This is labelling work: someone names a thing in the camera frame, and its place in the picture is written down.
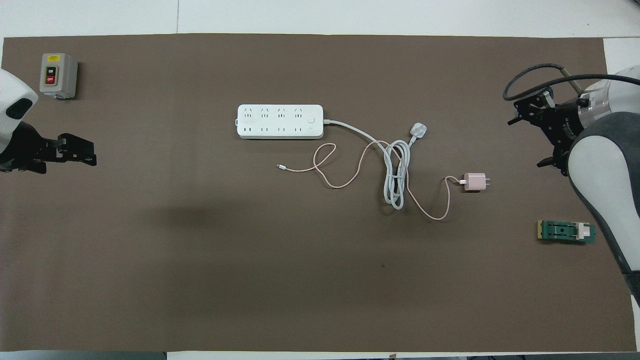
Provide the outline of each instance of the power switch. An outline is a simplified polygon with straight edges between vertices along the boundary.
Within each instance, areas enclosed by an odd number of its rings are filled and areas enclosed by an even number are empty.
[[[46,85],[55,85],[58,68],[55,66],[47,66],[44,83]]]

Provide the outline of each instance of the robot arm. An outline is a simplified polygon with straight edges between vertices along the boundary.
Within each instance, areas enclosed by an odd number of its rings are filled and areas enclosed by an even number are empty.
[[[537,69],[561,68],[543,65]],[[615,76],[580,77],[605,79],[584,92],[575,85],[578,97],[559,106],[554,104],[549,83],[524,92],[525,98],[508,97],[507,86],[505,100],[518,99],[514,103],[518,116],[508,124],[526,120],[542,129],[554,152],[538,166],[553,165],[569,177],[640,304],[640,67]]]
[[[42,138],[33,126],[22,121],[38,101],[37,94],[20,79],[0,69],[0,172],[47,172],[45,162],[80,161],[97,164],[93,143],[71,134],[57,140]]]

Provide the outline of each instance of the thin white cable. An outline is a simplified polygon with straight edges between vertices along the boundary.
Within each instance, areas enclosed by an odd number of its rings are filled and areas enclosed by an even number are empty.
[[[315,153],[314,153],[314,157],[313,157],[313,167],[310,168],[306,168],[306,169],[302,169],[302,170],[295,170],[295,169],[290,169],[287,168],[284,165],[277,165],[277,167],[281,170],[286,170],[286,171],[291,171],[291,172],[307,172],[307,171],[311,171],[311,170],[316,170],[320,173],[320,175],[322,175],[325,183],[334,189],[339,189],[339,188],[343,188],[345,186],[347,186],[348,184],[351,184],[351,182],[356,178],[356,176],[358,176],[358,174],[360,173],[360,167],[362,166],[362,160],[364,159],[364,155],[367,152],[367,149],[373,145],[373,144],[377,144],[378,147],[380,147],[380,149],[383,150],[383,157],[385,159],[385,165],[387,166],[387,175],[385,176],[385,187],[383,189],[383,193],[385,194],[385,200],[387,201],[388,204],[393,205],[394,208],[396,209],[401,209],[404,205],[404,197],[403,197],[403,193],[404,193],[404,188],[405,188],[405,184],[406,184],[406,189],[407,192],[409,193],[409,195],[411,196],[411,198],[413,199],[413,201],[415,201],[416,205],[418,205],[418,208],[429,218],[433,219],[433,220],[442,220],[444,219],[447,214],[449,213],[449,206],[451,204],[451,191],[449,189],[449,183],[447,182],[448,179],[454,179],[458,182],[458,184],[460,184],[460,180],[457,179],[454,176],[447,176],[444,178],[445,181],[445,185],[447,187],[447,209],[445,210],[445,213],[437,218],[434,217],[432,215],[430,215],[418,202],[418,200],[415,198],[415,196],[413,195],[413,193],[411,192],[411,189],[409,188],[409,171],[408,171],[408,160],[410,159],[411,156],[411,152],[410,152],[410,147],[411,145],[415,142],[415,140],[417,139],[417,137],[415,135],[412,136],[412,139],[409,141],[409,143],[406,143],[402,140],[397,140],[394,141],[393,143],[389,144],[387,142],[384,142],[382,140],[376,140],[374,139],[371,135],[365,133],[364,131],[361,131],[353,126],[350,126],[348,124],[345,124],[343,122],[338,122],[338,121],[333,121],[333,120],[325,120],[325,124],[336,124],[336,125],[341,125],[344,126],[348,129],[351,129],[353,131],[356,131],[357,133],[360,133],[361,135],[372,139],[372,141],[364,148],[364,150],[362,151],[362,155],[360,156],[360,161],[358,161],[358,168],[356,169],[355,174],[353,174],[353,177],[351,177],[351,179],[349,181],[347,181],[346,183],[342,184],[342,185],[334,185],[331,184],[331,182],[329,182],[329,180],[326,177],[326,174],[320,170],[319,166],[322,165],[332,154],[333,152],[336,150],[337,146],[334,143],[324,143],[322,145],[320,145]],[[333,149],[320,161],[317,162],[317,154],[320,151],[320,149],[322,149],[325,146],[333,146]],[[396,172],[396,174],[393,174],[393,164],[391,162],[391,157],[390,154],[391,152],[393,152],[396,157],[399,160],[398,163],[398,170]]]

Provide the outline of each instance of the white power strip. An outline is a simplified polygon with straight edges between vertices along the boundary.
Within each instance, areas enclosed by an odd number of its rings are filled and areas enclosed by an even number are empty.
[[[243,139],[320,139],[323,116],[320,105],[243,104],[236,129]]]

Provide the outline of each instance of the power plug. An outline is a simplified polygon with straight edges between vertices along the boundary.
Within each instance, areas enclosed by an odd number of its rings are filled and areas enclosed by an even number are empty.
[[[489,185],[488,180],[491,179],[487,179],[484,172],[467,172],[464,179],[460,180],[460,185],[464,185],[467,192],[480,192]]]

